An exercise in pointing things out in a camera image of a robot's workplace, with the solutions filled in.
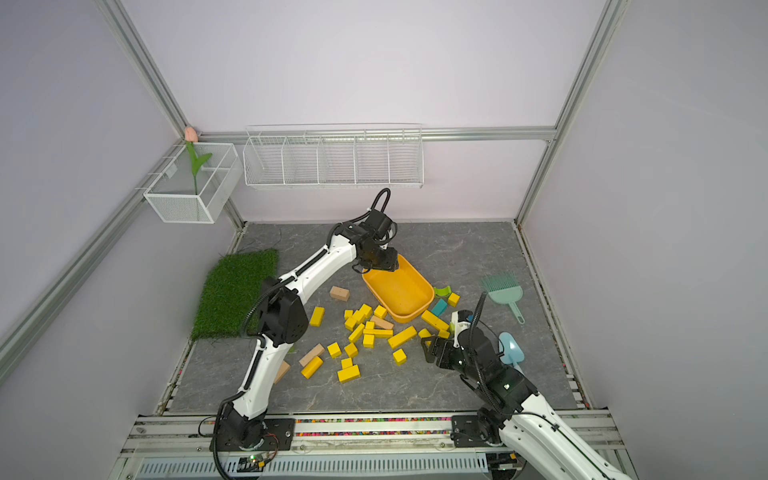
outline wooden block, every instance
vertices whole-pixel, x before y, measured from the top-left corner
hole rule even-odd
[[[373,308],[371,308],[371,306],[367,303],[364,303],[360,307],[360,311],[362,312],[363,315],[366,316],[366,320],[373,316]]]
[[[373,315],[379,317],[380,319],[385,319],[386,314],[387,314],[386,308],[384,308],[381,305],[377,306],[376,310],[373,310]]]
[[[304,375],[304,378],[310,379],[312,375],[315,374],[318,368],[323,364],[323,359],[316,356],[312,360],[310,360],[309,363],[304,367],[304,369],[301,371],[301,374]]]
[[[311,349],[309,353],[307,353],[301,360],[299,360],[299,363],[301,366],[306,366],[307,363],[310,362],[313,358],[318,356],[320,353],[325,352],[326,349],[324,346],[320,345],[319,343],[315,345],[315,348]]]
[[[380,329],[391,330],[391,329],[395,328],[395,324],[394,323],[387,322],[386,320],[380,319],[377,316],[374,316],[371,319],[371,321],[374,322],[376,324],[376,326],[378,326]]]
[[[408,359],[408,357],[406,356],[406,353],[403,352],[402,349],[394,352],[392,354],[392,357],[395,359],[395,363],[397,363],[398,365],[402,365]]]
[[[448,304],[445,302],[445,300],[440,299],[432,308],[432,313],[434,313],[435,316],[441,316],[443,313],[445,313],[445,310],[447,308],[448,308]]]
[[[323,315],[326,314],[326,309],[321,306],[316,306],[315,311],[312,312],[312,319],[310,320],[311,326],[320,326],[323,322]]]
[[[450,306],[456,306],[456,303],[458,303],[458,299],[461,297],[456,295],[455,293],[451,293],[448,297],[448,305]]]
[[[363,335],[373,335],[374,338],[377,339],[388,339],[392,337],[392,334],[394,332],[392,330],[382,330],[382,329],[364,329],[362,331]]]
[[[346,302],[349,300],[349,290],[340,286],[331,287],[331,298]]]
[[[349,345],[345,346],[344,351],[347,355],[349,355],[350,359],[355,358],[358,354],[357,347],[354,343],[350,343]]]
[[[435,330],[448,330],[448,324],[440,320],[434,313],[429,310],[424,310],[422,313],[422,319],[431,325]]]
[[[360,378],[360,367],[353,365],[348,369],[341,370],[339,372],[339,381],[341,383],[348,382]]]
[[[362,331],[364,330],[364,326],[358,325],[355,327],[355,331],[352,332],[352,335],[349,336],[349,343],[354,343],[358,340],[360,340],[360,337],[362,336]]]
[[[400,346],[403,343],[409,341],[415,336],[416,336],[416,328],[413,325],[411,325],[410,327],[398,333],[394,337],[388,339],[387,342],[389,342],[389,346],[391,346],[392,349],[394,350],[394,349],[400,348]]]
[[[277,376],[275,377],[275,382],[273,383],[273,385],[275,383],[278,383],[280,379],[282,379],[283,376],[285,376],[285,374],[288,373],[289,368],[290,368],[290,365],[288,365],[285,361],[283,361],[283,364],[280,365],[280,369],[277,370]]]
[[[355,326],[357,326],[357,323],[356,323],[356,321],[355,321],[355,316],[353,315],[353,316],[351,316],[350,318],[348,318],[348,319],[347,319],[347,320],[344,322],[344,326],[345,326],[345,327],[346,327],[346,329],[347,329],[347,330],[349,330],[350,332],[351,332],[351,331],[353,331],[353,330],[355,329]]]
[[[339,346],[338,342],[334,342],[328,345],[328,355],[331,355],[332,359],[335,359],[341,356],[341,347]]]
[[[359,325],[360,323],[363,323],[366,321],[366,314],[361,312],[360,310],[357,310],[352,314],[350,319],[355,321],[355,325]]]

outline metal base rail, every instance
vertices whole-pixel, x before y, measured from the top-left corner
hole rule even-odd
[[[431,458],[441,458],[441,455],[457,453],[485,454],[486,452],[509,452],[507,447],[483,447],[473,449],[457,449],[453,446],[450,434],[434,433],[434,431],[451,429],[450,420],[444,420],[452,415],[472,415],[474,412],[355,412],[351,413],[312,413],[296,415],[268,415],[267,418],[291,416],[296,421],[294,439],[291,449],[280,451],[282,460],[315,459],[326,461],[329,458],[342,460],[351,458],[350,455],[361,458],[381,458],[389,455],[396,458],[403,455],[430,455]],[[622,468],[629,476],[636,478],[631,460],[621,440],[611,413],[608,410],[558,410],[563,420],[573,428],[580,437],[617,467]],[[375,426],[376,429],[387,430],[391,417],[406,418],[404,422],[396,423],[392,430],[422,430],[413,435],[344,435]],[[408,420],[415,418],[439,418],[440,420],[419,421]],[[371,419],[371,422],[340,422],[343,419]],[[112,474],[109,478],[136,478],[145,462],[159,458],[173,460],[172,463],[181,465],[190,460],[201,460],[205,465],[210,460],[210,439],[198,435],[200,431],[210,434],[213,419],[208,415],[179,415],[139,417],[131,429]],[[222,463],[237,462],[240,456],[246,454],[220,453]]]

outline teal brush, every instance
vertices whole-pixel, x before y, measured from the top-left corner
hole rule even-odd
[[[520,286],[518,280],[512,275],[512,272],[502,273],[501,275],[488,275],[482,279],[483,288],[488,292],[488,296],[491,297],[496,303],[503,305],[509,305],[512,312],[517,317],[520,325],[525,323],[523,314],[520,313],[518,308],[518,302],[523,297],[523,287]]]

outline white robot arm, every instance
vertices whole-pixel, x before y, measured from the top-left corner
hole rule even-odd
[[[377,210],[384,193],[387,197]],[[304,263],[262,285],[262,294],[240,329],[241,336],[257,340],[257,347],[238,393],[222,401],[214,424],[211,447],[223,478],[230,476],[218,458],[218,430],[226,429],[228,437],[243,450],[257,447],[269,435],[264,418],[274,379],[286,353],[309,325],[304,303],[349,263],[360,273],[398,268],[397,252],[387,248],[397,225],[383,213],[390,194],[389,189],[379,192],[363,215],[334,225],[326,245]],[[483,293],[472,316],[467,310],[459,312],[463,318],[454,339],[422,339],[428,362],[457,370],[464,383],[491,407],[478,411],[478,424],[484,432],[478,440],[489,445],[503,443],[551,480],[629,480],[565,425],[522,373],[499,360],[491,343],[476,329],[484,301]],[[250,321],[257,312],[257,333],[249,334]]]

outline white wire shelf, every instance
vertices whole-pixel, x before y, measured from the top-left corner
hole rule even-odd
[[[347,130],[329,127],[248,127],[243,149],[246,185],[279,189],[424,184],[424,150],[418,125],[377,128],[380,126],[367,124]]]
[[[174,159],[150,184],[144,198],[165,223],[215,223],[243,175],[243,164],[233,144],[196,143],[198,157],[211,154],[197,172],[181,147]]]

